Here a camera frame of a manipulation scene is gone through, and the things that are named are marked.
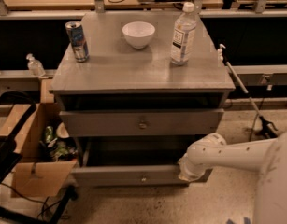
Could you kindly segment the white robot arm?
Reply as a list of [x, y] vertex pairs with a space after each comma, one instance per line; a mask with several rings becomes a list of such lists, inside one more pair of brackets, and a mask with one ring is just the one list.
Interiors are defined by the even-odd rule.
[[287, 224], [287, 132], [277, 138], [227, 144], [211, 133], [192, 143], [179, 159], [179, 179], [194, 182], [213, 167], [259, 175], [253, 224]]

